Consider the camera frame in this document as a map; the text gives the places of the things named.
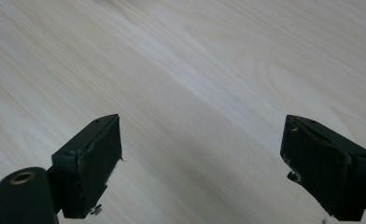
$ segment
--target clamp jaw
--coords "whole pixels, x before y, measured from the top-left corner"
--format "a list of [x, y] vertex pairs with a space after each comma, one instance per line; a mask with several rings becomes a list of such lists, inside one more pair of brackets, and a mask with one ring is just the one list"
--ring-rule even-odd
[[52, 155], [52, 166], [31, 167], [0, 182], [0, 223], [58, 223], [97, 214], [107, 179], [121, 159], [120, 118], [94, 120]]
[[322, 124], [287, 115], [280, 151], [288, 179], [303, 186], [340, 221], [366, 209], [366, 149]]

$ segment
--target wooden surface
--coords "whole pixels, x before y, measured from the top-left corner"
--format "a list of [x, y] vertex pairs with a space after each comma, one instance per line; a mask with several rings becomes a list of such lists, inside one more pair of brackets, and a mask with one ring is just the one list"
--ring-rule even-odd
[[366, 147], [366, 0], [0, 0], [0, 180], [114, 113], [104, 210], [61, 223], [338, 223], [279, 149], [287, 114]]

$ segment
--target wooden floor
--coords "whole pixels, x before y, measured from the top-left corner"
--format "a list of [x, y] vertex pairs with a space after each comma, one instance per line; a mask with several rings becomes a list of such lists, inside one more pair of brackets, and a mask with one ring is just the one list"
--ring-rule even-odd
[[279, 149], [287, 114], [366, 147], [366, 0], [0, 0], [0, 180], [114, 113], [104, 210], [61, 223], [339, 223]]

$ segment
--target light wood grain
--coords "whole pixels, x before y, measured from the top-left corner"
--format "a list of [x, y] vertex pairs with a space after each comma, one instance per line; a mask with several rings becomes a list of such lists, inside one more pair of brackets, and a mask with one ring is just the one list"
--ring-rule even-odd
[[0, 0], [0, 180], [114, 113], [104, 211], [61, 223], [338, 223], [279, 148], [287, 114], [366, 147], [366, 0]]

